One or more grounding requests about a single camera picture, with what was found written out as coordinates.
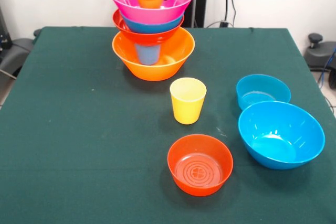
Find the bowl bottom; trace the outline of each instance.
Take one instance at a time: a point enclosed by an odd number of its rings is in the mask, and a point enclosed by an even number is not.
[[[251,147],[259,154],[282,162],[293,162],[296,158],[294,146],[279,135],[266,134],[253,139]]]
[[[276,99],[269,93],[252,91],[244,94],[243,100],[248,104],[255,104],[263,101],[276,101]]]
[[[222,179],[222,169],[217,161],[203,153],[190,153],[182,157],[175,168],[176,177],[194,187],[212,187]]]

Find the blue cup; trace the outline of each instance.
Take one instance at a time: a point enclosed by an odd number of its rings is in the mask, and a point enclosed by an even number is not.
[[[265,74],[251,74],[241,78],[237,83],[236,91],[238,104],[242,110],[258,102],[289,102],[291,98],[286,84]]]
[[[159,61],[161,45],[141,46],[135,44],[138,53],[138,60],[143,65],[153,65]]]
[[[325,136],[307,111],[284,102],[266,101],[246,108],[238,120],[250,155],[271,169],[292,169],[316,158]]]
[[[176,26],[178,26],[182,17],[183,17],[183,14],[182,14],[177,19],[172,20],[172,21],[167,22],[167,23],[143,24],[143,23],[134,22],[134,21],[126,18],[125,16],[122,15],[121,12],[120,12],[120,14],[122,16],[122,19],[124,20],[124,22],[128,26],[128,28],[132,32],[139,33],[139,34],[158,34],[158,33],[163,33],[165,31],[169,31],[169,30],[175,28]]]

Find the blue bowl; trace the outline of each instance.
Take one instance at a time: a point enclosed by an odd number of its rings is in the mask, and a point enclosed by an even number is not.
[[[251,74],[237,83],[239,107],[244,110],[248,106],[263,101],[290,101],[290,90],[277,78],[265,74]]]
[[[245,109],[238,128],[250,155],[271,169],[292,169],[311,161],[324,148],[319,122],[284,102],[259,102]]]
[[[178,26],[183,17],[183,14],[182,14],[179,18],[173,21],[167,22],[167,23],[143,24],[143,23],[134,22],[126,18],[125,16],[122,15],[121,12],[120,14],[124,22],[126,23],[126,25],[130,28],[130,30],[138,34],[158,34],[158,33],[163,33],[165,31],[169,31],[175,28],[176,26]]]

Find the orange bowl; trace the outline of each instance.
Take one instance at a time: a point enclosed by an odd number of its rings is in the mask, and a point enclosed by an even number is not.
[[[161,45],[159,61],[150,66],[139,63],[134,41],[122,32],[114,37],[112,48],[136,77],[145,81],[162,81],[177,73],[194,51],[195,40],[186,29],[180,27]]]
[[[169,31],[158,34],[138,34],[132,32],[128,26],[125,24],[120,11],[117,9],[113,14],[113,22],[115,26],[121,31],[127,38],[134,41],[134,43],[143,46],[155,46],[158,45],[174,35],[174,33],[180,28],[184,20],[184,15],[178,26],[174,27]]]
[[[193,196],[217,192],[233,170],[230,150],[220,140],[187,135],[169,149],[167,162],[177,186]]]

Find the bowl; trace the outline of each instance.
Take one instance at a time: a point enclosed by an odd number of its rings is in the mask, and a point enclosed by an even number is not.
[[[236,87],[239,107],[263,101],[289,102],[290,90],[279,79],[265,74],[251,74],[241,78]]]
[[[233,158],[225,144],[201,134],[177,140],[169,149],[167,162],[177,186],[193,196],[217,192],[233,169]]]
[[[166,0],[160,9],[140,8],[138,0],[113,1],[123,15],[134,22],[161,24],[181,17],[191,0]]]
[[[119,32],[114,37],[112,48],[128,69],[146,81],[162,81],[172,77],[195,48],[193,36],[180,27],[176,33],[161,44],[159,61],[150,66],[139,63],[134,41]]]
[[[138,34],[132,32],[128,26],[125,24],[124,20],[121,17],[120,11],[116,10],[113,14],[113,21],[115,26],[121,31],[128,39],[133,41],[136,44],[143,46],[155,46],[161,44],[166,41],[170,37],[174,35],[174,33],[178,30],[178,28],[183,23],[184,16],[182,17],[180,23],[175,28],[165,31],[163,33],[158,34]]]
[[[121,16],[126,23],[126,25],[130,28],[131,31],[139,34],[158,34],[163,33],[165,31],[169,31],[181,23],[181,20],[183,18],[183,14],[178,17],[175,20],[172,20],[167,23],[161,23],[161,24],[143,24],[134,22],[126,17],[124,17],[121,13]]]
[[[241,113],[238,128],[250,155],[271,169],[299,167],[316,158],[324,148],[319,122],[289,103],[255,103]]]

